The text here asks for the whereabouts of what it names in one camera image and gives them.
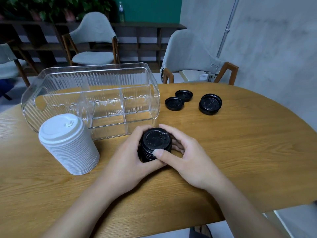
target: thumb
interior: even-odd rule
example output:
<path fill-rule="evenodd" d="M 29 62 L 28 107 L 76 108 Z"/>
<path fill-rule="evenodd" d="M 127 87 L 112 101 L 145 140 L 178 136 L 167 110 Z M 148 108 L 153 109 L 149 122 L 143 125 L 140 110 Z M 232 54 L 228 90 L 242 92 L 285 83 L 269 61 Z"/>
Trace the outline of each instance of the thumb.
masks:
<path fill-rule="evenodd" d="M 147 176 L 157 169 L 164 167 L 166 164 L 163 163 L 161 160 L 156 159 L 147 163 L 143 163 L 142 165 L 145 169 L 145 176 Z"/>
<path fill-rule="evenodd" d="M 155 149 L 153 151 L 153 155 L 176 170 L 179 169 L 179 166 L 183 161 L 180 157 L 177 157 L 163 149 Z"/>

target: left hand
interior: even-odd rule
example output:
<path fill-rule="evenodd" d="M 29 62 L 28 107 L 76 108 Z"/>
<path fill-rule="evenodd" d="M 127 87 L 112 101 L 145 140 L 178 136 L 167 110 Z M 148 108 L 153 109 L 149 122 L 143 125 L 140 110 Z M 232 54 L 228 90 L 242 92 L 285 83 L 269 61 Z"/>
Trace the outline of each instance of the left hand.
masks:
<path fill-rule="evenodd" d="M 148 174 L 166 164 L 159 159 L 142 163 L 138 157 L 139 141 L 150 125 L 138 126 L 128 139 L 121 144 L 104 168 L 98 183 L 108 184 L 117 198 L 132 190 Z"/>

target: oval table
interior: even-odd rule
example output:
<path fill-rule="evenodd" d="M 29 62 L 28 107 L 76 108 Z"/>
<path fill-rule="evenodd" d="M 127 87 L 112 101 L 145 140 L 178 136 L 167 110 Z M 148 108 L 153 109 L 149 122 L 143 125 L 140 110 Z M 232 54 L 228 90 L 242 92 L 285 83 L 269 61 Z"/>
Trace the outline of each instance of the oval table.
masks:
<path fill-rule="evenodd" d="M 307 204 L 317 198 L 317 134 L 290 110 L 226 84 L 161 84 L 159 88 L 158 123 L 195 137 L 259 211 Z M 192 100 L 181 111 L 168 110 L 164 100 L 180 89 L 192 91 Z M 201 96 L 207 93 L 223 100 L 214 116 L 198 110 Z M 73 176 L 39 143 L 20 105 L 0 114 L 0 130 L 0 234 L 11 238 L 40 236 L 96 180 L 118 144 L 127 138 L 97 141 L 101 155 L 97 167 Z M 221 220 L 224 217 L 212 196 L 165 167 L 116 200 L 94 234 L 132 238 Z"/>

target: clear plastic organizer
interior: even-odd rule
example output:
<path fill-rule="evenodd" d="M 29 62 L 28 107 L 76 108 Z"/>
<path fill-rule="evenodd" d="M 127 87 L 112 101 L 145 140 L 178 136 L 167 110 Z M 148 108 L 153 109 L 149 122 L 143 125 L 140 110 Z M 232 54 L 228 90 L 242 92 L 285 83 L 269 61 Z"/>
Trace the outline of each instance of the clear plastic organizer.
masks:
<path fill-rule="evenodd" d="M 72 113 L 100 140 L 154 126 L 160 94 L 146 63 L 47 68 L 24 92 L 21 106 L 35 132 L 49 118 Z"/>

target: plastic bottle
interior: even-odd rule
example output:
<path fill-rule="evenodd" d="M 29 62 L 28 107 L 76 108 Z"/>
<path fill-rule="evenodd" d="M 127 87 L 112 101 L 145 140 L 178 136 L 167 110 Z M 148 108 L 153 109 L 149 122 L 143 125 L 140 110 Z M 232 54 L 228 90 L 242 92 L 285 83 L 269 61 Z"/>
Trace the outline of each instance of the plastic bottle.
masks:
<path fill-rule="evenodd" d="M 124 18 L 124 9 L 123 9 L 123 5 L 122 2 L 119 2 L 119 17 L 120 17 L 120 22 L 125 22 L 125 18 Z"/>

